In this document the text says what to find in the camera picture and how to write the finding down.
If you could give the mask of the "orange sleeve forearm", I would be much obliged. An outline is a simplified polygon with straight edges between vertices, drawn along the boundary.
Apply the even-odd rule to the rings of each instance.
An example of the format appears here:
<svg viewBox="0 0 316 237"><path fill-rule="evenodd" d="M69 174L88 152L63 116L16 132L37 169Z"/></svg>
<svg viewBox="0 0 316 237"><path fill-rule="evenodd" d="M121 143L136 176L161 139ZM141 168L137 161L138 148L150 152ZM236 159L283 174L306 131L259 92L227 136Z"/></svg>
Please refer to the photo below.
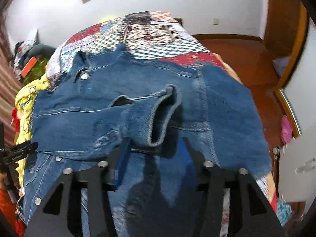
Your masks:
<svg viewBox="0 0 316 237"><path fill-rule="evenodd" d="M1 193L1 212L9 225L15 230L18 236L23 237L26 230L26 225L16 215L16 206L11 202L11 199L6 190L0 190Z"/></svg>

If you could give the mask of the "person's left hand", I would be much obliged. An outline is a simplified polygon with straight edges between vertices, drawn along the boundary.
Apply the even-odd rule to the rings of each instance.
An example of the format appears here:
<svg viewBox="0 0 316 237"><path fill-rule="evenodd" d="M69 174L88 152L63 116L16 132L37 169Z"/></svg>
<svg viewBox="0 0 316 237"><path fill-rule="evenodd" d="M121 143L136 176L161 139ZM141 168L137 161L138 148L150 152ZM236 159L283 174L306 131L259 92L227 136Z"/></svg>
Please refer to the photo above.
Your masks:
<svg viewBox="0 0 316 237"><path fill-rule="evenodd" d="M19 167L18 163L11 164L9 168L7 166L1 165L1 189L7 190L7 186L10 184L7 173L10 172L12 182L16 189L20 189L19 183L19 173L17 172L17 168Z"/></svg>

